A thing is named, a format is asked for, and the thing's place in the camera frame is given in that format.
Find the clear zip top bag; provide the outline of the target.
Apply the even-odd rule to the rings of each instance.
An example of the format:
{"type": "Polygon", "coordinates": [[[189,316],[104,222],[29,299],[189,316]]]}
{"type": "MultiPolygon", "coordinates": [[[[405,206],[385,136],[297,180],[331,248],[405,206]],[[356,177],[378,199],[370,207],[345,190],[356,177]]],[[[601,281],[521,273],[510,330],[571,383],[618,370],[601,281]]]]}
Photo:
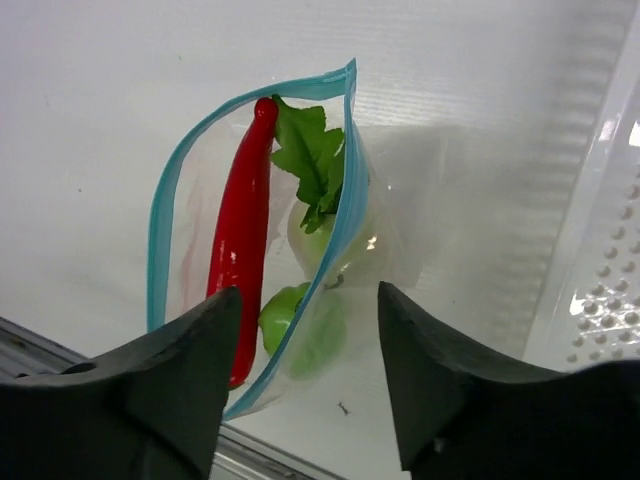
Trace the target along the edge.
{"type": "Polygon", "coordinates": [[[380,282],[413,287],[416,133],[354,114],[355,61],[224,101],[169,157],[150,211],[147,327],[234,289],[223,416],[264,409],[373,340],[380,282]]]}

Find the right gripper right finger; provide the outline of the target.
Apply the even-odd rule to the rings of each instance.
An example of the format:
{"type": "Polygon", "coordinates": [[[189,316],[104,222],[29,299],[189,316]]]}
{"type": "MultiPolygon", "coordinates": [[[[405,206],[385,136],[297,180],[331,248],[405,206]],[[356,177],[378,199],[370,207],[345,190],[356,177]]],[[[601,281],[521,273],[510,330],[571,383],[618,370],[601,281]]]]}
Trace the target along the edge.
{"type": "Polygon", "coordinates": [[[401,467],[414,479],[635,479],[639,364],[571,373],[500,353],[381,282],[377,318],[401,467]]]}

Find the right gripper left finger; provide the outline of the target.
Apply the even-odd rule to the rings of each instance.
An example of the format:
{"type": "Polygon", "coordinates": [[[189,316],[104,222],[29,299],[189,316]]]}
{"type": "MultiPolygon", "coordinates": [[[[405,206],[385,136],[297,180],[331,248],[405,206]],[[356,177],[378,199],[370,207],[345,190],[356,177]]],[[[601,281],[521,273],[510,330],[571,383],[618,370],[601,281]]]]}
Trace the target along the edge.
{"type": "Polygon", "coordinates": [[[208,478],[241,309],[227,288],[93,358],[3,321],[2,477],[208,478]]]}

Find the white toy radish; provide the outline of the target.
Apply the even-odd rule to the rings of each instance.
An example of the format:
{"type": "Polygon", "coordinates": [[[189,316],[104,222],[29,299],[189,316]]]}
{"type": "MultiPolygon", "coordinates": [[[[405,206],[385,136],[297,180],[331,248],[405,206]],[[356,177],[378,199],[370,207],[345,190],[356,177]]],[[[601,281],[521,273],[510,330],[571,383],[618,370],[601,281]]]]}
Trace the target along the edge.
{"type": "MultiPolygon", "coordinates": [[[[330,125],[322,105],[294,106],[279,95],[271,162],[297,180],[287,237],[305,275],[315,276],[337,220],[344,185],[345,127],[330,125]]],[[[327,274],[329,288],[361,287],[384,269],[387,246],[368,213],[362,229],[327,274]]]]}

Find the red toy chili pepper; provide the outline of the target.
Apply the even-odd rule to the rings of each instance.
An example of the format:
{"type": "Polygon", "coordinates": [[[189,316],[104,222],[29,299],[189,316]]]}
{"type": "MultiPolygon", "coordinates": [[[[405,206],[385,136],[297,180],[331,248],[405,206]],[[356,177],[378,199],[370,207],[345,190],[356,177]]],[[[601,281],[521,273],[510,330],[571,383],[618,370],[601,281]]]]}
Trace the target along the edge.
{"type": "Polygon", "coordinates": [[[270,155],[278,106],[259,98],[236,150],[218,212],[207,294],[227,287],[242,297],[238,343],[229,387],[240,387],[254,363],[269,221],[270,155]]]}

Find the green toy pepper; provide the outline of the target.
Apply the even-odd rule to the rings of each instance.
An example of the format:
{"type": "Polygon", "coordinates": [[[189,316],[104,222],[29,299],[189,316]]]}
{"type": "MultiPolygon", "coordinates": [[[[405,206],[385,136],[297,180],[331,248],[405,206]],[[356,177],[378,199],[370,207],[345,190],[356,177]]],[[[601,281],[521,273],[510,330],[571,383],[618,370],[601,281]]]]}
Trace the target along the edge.
{"type": "MultiPolygon", "coordinates": [[[[282,288],[260,312],[258,324],[268,355],[275,354],[309,286],[305,282],[282,288]]],[[[345,300],[334,290],[307,306],[285,349],[280,371],[301,381],[324,370],[344,347],[347,312],[345,300]]]]}

